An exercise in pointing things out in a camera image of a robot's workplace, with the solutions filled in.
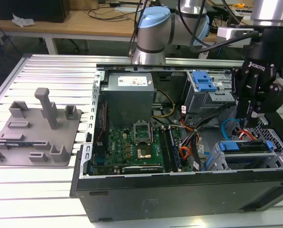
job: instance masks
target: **motherboard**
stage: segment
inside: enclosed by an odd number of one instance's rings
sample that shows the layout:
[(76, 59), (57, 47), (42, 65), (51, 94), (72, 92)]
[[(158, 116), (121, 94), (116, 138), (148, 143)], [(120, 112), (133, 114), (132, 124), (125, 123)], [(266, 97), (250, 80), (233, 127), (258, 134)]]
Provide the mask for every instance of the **motherboard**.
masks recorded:
[(146, 127), (109, 129), (107, 153), (104, 158), (95, 158), (94, 174), (123, 174), (124, 167), (153, 167), (159, 172), (190, 170), (179, 158), (180, 129), (152, 127), (149, 134)]

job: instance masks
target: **label sticker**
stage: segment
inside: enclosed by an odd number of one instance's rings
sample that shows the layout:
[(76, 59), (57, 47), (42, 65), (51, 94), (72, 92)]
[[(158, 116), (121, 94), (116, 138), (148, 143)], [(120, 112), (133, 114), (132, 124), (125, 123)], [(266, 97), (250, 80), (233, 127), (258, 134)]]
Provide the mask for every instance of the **label sticker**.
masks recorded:
[(199, 148), (198, 148), (198, 152), (199, 152), (199, 153), (205, 153), (205, 152), (204, 152), (204, 145), (199, 144), (198, 147), (199, 147)]
[(197, 164), (195, 161), (193, 162), (193, 167), (199, 171), (199, 164)]
[(182, 105), (182, 106), (181, 106), (181, 113), (182, 113), (182, 114), (186, 114), (186, 113), (187, 113), (187, 112), (186, 112), (186, 109), (187, 109), (187, 107), (184, 106), (184, 105)]
[(6, 143), (5, 146), (19, 146), (17, 143)]
[(118, 86), (147, 86), (146, 76), (120, 76)]
[(221, 82), (213, 82), (213, 85), (214, 86), (223, 86), (223, 83), (221, 83)]

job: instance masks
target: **workbench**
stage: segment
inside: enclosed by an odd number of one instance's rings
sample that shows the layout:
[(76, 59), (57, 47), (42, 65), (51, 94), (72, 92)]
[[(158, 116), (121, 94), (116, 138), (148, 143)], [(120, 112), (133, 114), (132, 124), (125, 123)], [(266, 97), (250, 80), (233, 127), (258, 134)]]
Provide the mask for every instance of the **workbench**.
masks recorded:
[[(236, 67), (242, 64), (242, 61), (232, 60), (205, 61), (212, 66), (221, 64)], [(90, 223), (79, 199), (69, 197), (69, 190), (76, 154), (84, 141), (90, 115), (96, 64), (129, 62), (127, 57), (33, 55), (23, 57), (13, 69), (0, 87), (0, 130), (10, 116), (8, 108), (13, 101), (25, 101), (30, 108), (41, 108), (39, 100), (34, 97), (38, 87), (47, 87), (50, 90), (50, 100), (57, 104), (57, 108), (64, 108), (65, 104), (75, 104), (83, 114), (67, 167), (0, 166), (0, 228), (271, 228), (270, 225), (283, 225), (283, 201), (263, 213)], [(172, 65), (204, 64), (204, 61), (199, 59), (167, 58), (166, 62)]]
[[(96, 13), (101, 14), (113, 9), (102, 8), (96, 10)], [(0, 28), (8, 36), (44, 38), (48, 52), (51, 55), (58, 54), (55, 38), (83, 39), (85, 40), (85, 49), (87, 50), (88, 40), (129, 41), (131, 39), (134, 30), (133, 20), (107, 22), (91, 18), (86, 13), (87, 11), (71, 10), (64, 23), (35, 21), (35, 26), (23, 28), (15, 25), (11, 20), (0, 20)], [(119, 15), (122, 15), (122, 13), (114, 11), (98, 16), (101, 18), (111, 18)], [(128, 17), (134, 19), (134, 15), (132, 13)], [(216, 34), (210, 34), (205, 38), (205, 42), (212, 43), (215, 42), (215, 39)]]

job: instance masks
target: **gray power supply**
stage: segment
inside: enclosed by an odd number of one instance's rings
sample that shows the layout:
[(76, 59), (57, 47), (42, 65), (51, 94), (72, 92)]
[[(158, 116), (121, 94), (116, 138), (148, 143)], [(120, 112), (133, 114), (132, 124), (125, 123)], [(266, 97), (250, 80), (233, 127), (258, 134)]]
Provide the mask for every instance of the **gray power supply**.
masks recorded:
[(111, 73), (101, 91), (109, 104), (110, 127), (132, 127), (150, 120), (154, 99), (150, 73)]

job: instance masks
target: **blue cable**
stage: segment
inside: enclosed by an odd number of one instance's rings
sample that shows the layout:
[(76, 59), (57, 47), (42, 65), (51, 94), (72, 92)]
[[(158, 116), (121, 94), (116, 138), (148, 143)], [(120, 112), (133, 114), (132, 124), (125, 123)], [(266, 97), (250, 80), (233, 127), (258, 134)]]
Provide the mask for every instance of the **blue cable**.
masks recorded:
[(222, 123), (222, 133), (223, 133), (223, 136), (224, 138), (227, 140), (227, 141), (230, 141), (228, 135), (226, 134), (226, 130), (225, 130), (225, 125), (227, 122), (229, 121), (236, 121), (238, 123), (240, 123), (240, 121), (236, 120), (236, 119), (228, 119), (228, 120), (225, 120), (223, 123)]

